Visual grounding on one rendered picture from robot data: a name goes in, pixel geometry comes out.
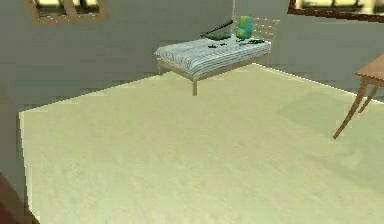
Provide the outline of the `dark green folded cloth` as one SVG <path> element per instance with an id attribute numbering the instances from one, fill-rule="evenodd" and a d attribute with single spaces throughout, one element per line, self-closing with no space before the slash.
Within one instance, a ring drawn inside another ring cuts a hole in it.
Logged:
<path id="1" fill-rule="evenodd" d="M 211 33 L 206 35 L 206 38 L 214 41 L 221 41 L 221 40 L 229 39 L 230 37 L 231 37 L 231 34 L 229 33 Z"/>

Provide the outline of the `black baseball bat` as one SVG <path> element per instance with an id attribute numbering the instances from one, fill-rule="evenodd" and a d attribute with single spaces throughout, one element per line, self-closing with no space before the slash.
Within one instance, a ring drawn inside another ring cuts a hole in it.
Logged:
<path id="1" fill-rule="evenodd" d="M 232 23 L 233 23 L 233 20 L 230 19 L 230 20 L 228 20 L 227 22 L 225 22 L 225 23 L 223 23 L 223 24 L 221 24 L 221 25 L 215 27 L 214 29 L 212 29 L 212 30 L 210 30 L 210 31 L 206 31 L 206 32 L 201 33 L 201 34 L 200 34 L 200 37 L 204 37 L 204 36 L 206 36 L 206 35 L 208 35 L 208 34 L 211 34 L 211 33 L 215 32 L 215 31 L 221 30 L 221 29 L 223 29 L 223 28 L 225 28 L 225 27 L 231 25 Z"/>

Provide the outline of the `dark green flat object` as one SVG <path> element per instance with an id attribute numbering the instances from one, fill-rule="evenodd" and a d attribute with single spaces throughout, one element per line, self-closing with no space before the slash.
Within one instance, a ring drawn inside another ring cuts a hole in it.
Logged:
<path id="1" fill-rule="evenodd" d="M 252 39 L 252 40 L 249 40 L 248 42 L 240 42 L 239 45 L 240 46 L 243 46 L 243 45 L 256 45 L 256 44 L 261 44 L 261 43 L 265 43 L 264 40 L 261 40 L 261 39 Z"/>

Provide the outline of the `green teal backpack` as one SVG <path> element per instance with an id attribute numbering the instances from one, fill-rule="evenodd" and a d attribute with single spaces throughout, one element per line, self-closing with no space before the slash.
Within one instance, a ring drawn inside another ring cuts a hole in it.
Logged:
<path id="1" fill-rule="evenodd" d="M 252 18 L 250 16 L 240 16 L 236 29 L 236 37 L 239 39 L 249 39 L 252 35 Z"/>

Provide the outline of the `light wood framed window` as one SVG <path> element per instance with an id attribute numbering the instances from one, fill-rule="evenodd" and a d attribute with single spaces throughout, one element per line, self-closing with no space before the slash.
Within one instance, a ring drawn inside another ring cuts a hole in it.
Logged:
<path id="1" fill-rule="evenodd" d="M 24 0 L 34 24 L 98 21 L 108 17 L 105 0 Z"/>

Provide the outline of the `brown wooden table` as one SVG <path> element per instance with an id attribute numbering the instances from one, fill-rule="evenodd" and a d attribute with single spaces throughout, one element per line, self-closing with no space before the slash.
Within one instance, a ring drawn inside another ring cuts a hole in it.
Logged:
<path id="1" fill-rule="evenodd" d="M 365 110 L 377 93 L 377 90 L 380 87 L 384 87 L 384 54 L 364 65 L 356 72 L 356 75 L 360 77 L 360 86 L 357 95 L 343 122 L 333 134 L 334 139 L 339 137 L 356 112 L 362 113 Z M 372 89 L 363 105 L 360 105 L 366 95 L 366 90 L 369 85 L 372 86 Z"/>

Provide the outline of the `dark wood framed window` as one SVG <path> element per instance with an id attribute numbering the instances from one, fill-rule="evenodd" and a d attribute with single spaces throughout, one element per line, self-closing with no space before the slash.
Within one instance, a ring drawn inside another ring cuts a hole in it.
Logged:
<path id="1" fill-rule="evenodd" d="M 384 23 L 384 0 L 289 0 L 287 13 Z"/>

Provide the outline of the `dark brown wooden furniture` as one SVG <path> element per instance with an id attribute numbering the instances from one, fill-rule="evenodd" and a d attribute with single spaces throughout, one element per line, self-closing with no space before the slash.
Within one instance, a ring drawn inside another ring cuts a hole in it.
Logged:
<path id="1" fill-rule="evenodd" d="M 40 224 L 1 172 L 0 224 Z"/>

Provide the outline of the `striped wooden frame bed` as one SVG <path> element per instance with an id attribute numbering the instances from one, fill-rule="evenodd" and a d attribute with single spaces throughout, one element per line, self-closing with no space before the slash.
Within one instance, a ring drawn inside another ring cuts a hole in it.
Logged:
<path id="1" fill-rule="evenodd" d="M 259 59 L 265 60 L 269 66 L 274 38 L 277 33 L 279 20 L 263 19 L 251 16 L 252 35 L 249 39 L 236 37 L 238 18 L 232 17 L 233 23 L 213 33 L 229 33 L 229 39 L 214 41 L 204 37 L 159 47 L 154 55 L 157 57 L 159 74 L 172 71 L 192 82 L 192 95 L 198 93 L 198 82 L 231 70 L 256 63 Z M 243 45 L 252 39 L 261 39 L 265 43 L 256 45 Z M 208 45 L 226 43 L 226 46 L 208 48 Z"/>

